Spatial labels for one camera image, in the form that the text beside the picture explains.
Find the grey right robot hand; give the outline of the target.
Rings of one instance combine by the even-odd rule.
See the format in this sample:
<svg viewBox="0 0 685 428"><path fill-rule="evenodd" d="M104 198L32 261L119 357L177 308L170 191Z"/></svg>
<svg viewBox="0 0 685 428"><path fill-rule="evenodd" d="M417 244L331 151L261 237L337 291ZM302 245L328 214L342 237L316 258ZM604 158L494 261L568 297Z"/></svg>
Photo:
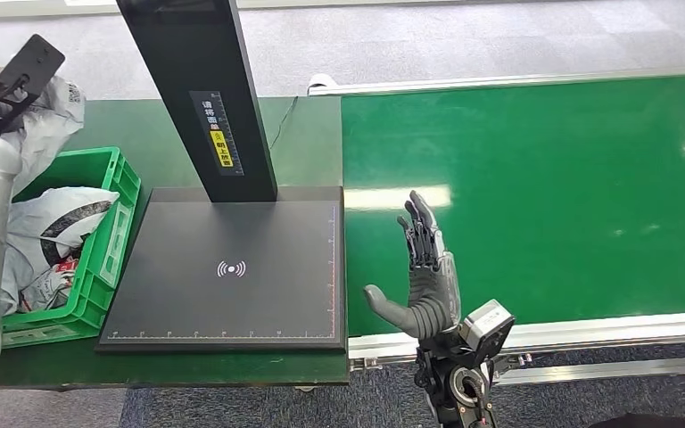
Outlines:
<svg viewBox="0 0 685 428"><path fill-rule="evenodd" d="M387 298L375 284L363 293L370 309L390 325L418 340L454 328L460 319L460 293L454 255L445 246L433 209L421 193L409 192L404 208L410 219L397 217L409 259L408 302Z"/></svg>

